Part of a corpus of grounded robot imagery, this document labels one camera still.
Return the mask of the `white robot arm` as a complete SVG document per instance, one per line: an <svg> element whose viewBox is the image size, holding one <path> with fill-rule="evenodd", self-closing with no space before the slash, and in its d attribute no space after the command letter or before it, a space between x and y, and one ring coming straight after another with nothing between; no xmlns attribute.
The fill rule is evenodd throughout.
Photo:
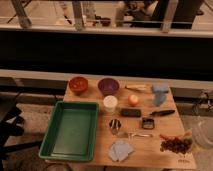
<svg viewBox="0 0 213 171"><path fill-rule="evenodd" d="M213 149L213 119L201 116L182 117L184 139L190 139L190 152Z"/></svg>

